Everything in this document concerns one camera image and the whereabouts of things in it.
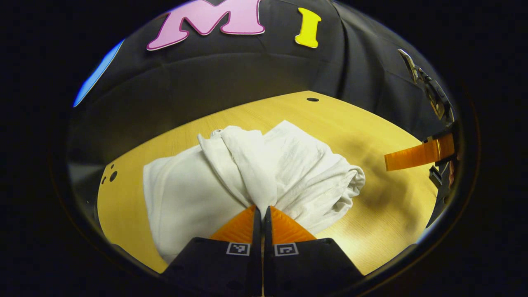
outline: letter i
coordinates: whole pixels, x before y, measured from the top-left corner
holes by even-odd
[[[303,15],[303,22],[300,26],[300,34],[295,36],[295,42],[314,49],[319,45],[315,36],[317,35],[317,24],[321,21],[321,17],[302,7],[299,8],[299,12]]]

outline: table surface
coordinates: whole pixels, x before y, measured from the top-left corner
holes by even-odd
[[[308,101],[317,98],[319,101]],[[197,135],[233,125],[266,133],[287,120],[325,142],[350,164],[360,166],[366,183],[347,214],[317,238],[331,237],[361,273],[367,274],[416,242],[436,201],[431,164],[387,172],[384,155],[421,142],[387,120],[344,101],[311,91],[272,97],[194,120],[159,135],[109,163],[98,193],[98,215],[108,240],[161,273],[143,195],[143,166],[198,145]],[[110,182],[111,175],[117,175]]]

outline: crumpled white cloth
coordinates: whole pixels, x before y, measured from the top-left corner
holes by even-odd
[[[209,237],[255,204],[275,206],[310,233],[339,220],[365,185],[363,170],[283,121],[265,135],[228,126],[143,169],[152,237],[170,263],[193,237]]]

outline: pink letter m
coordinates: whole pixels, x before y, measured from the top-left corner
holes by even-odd
[[[264,32],[259,23],[259,2],[261,0],[225,0],[217,6],[205,0],[195,0],[169,12],[158,36],[147,45],[155,51],[181,42],[189,36],[182,30],[183,20],[201,35],[208,35],[220,20],[229,13],[227,24],[220,30],[226,34],[255,35]]]

